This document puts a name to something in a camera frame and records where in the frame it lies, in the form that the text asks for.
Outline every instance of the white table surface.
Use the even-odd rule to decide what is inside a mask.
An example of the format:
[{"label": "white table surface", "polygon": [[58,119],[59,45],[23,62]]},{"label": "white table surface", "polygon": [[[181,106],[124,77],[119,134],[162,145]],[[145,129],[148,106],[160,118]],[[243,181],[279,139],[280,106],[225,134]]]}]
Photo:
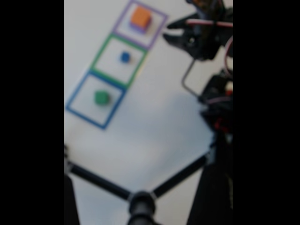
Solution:
[{"label": "white table surface", "polygon": [[[140,2],[168,14],[167,24],[195,12],[185,0]],[[127,3],[65,0],[65,102]],[[224,53],[221,48],[213,61],[196,62],[188,85],[200,93],[211,75],[220,71]],[[187,53],[171,47],[160,35],[106,130],[65,110],[70,159],[130,191],[150,191],[203,155],[212,133],[199,115],[201,105],[180,84],[190,62]],[[127,202],[74,175],[71,178],[81,225],[127,224]],[[197,172],[157,201],[159,223],[186,224],[199,178]]]}]

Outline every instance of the black metal bar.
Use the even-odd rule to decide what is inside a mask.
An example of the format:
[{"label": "black metal bar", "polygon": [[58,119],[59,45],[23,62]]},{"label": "black metal bar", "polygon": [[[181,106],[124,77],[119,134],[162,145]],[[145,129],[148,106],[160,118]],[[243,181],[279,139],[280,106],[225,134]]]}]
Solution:
[{"label": "black metal bar", "polygon": [[192,164],[188,165],[183,170],[179,171],[177,174],[172,176],[169,180],[167,180],[165,183],[158,186],[156,189],[154,189],[153,193],[157,198],[171,190],[173,187],[178,185],[180,182],[182,182],[184,179],[186,179],[188,176],[196,172],[198,169],[200,169],[202,166],[204,166],[206,162],[206,157],[202,156],[196,161],[194,161]]},{"label": "black metal bar", "polygon": [[122,187],[119,187],[116,184],[111,183],[108,180],[105,180],[83,168],[81,168],[80,166],[74,164],[74,163],[70,163],[71,164],[71,173],[76,174],[77,176],[97,185],[98,187],[103,188],[104,190],[124,199],[124,200],[128,200],[129,196],[131,195],[131,193],[127,190],[125,190]]}]

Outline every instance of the wire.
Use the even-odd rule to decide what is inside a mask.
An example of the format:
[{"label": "wire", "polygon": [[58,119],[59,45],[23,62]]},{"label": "wire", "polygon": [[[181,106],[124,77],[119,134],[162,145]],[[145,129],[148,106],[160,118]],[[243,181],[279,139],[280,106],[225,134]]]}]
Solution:
[{"label": "wire", "polygon": [[225,64],[225,72],[229,77],[232,77],[233,75],[229,72],[228,64],[227,64],[227,56],[229,53],[229,49],[231,45],[233,44],[233,35],[228,39],[227,43],[225,44],[225,58],[224,58],[224,64]]},{"label": "wire", "polygon": [[[201,19],[188,19],[186,20],[186,24],[187,25],[214,25],[215,22],[212,20],[201,20]],[[216,26],[218,27],[229,27],[232,28],[233,27],[233,23],[232,22],[216,22]]]},{"label": "wire", "polygon": [[231,100],[230,97],[215,97],[215,98],[207,100],[206,103],[210,105],[210,104],[214,104],[214,103],[218,103],[218,102],[228,102],[230,100]]},{"label": "wire", "polygon": [[182,84],[182,86],[183,86],[183,88],[184,88],[185,90],[187,90],[188,92],[190,92],[192,95],[196,96],[196,98],[197,98],[197,97],[198,97],[198,94],[197,94],[196,92],[194,92],[192,89],[190,89],[190,88],[185,84],[185,80],[186,80],[186,78],[187,78],[189,72],[191,71],[191,69],[192,69],[192,67],[193,67],[193,65],[194,65],[194,63],[195,63],[195,61],[196,61],[196,60],[193,59],[193,61],[192,61],[191,64],[189,65],[189,67],[188,67],[186,73],[184,74],[184,76],[183,76],[183,78],[182,78],[182,80],[181,80],[181,84]]}]

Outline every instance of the tripod base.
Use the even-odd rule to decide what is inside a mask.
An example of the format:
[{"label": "tripod base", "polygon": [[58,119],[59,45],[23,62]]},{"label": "tripod base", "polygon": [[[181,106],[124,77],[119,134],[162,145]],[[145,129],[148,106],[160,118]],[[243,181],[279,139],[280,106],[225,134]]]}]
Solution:
[{"label": "tripod base", "polygon": [[129,206],[128,225],[158,225],[153,219],[155,203],[152,196],[144,191],[133,195]]}]

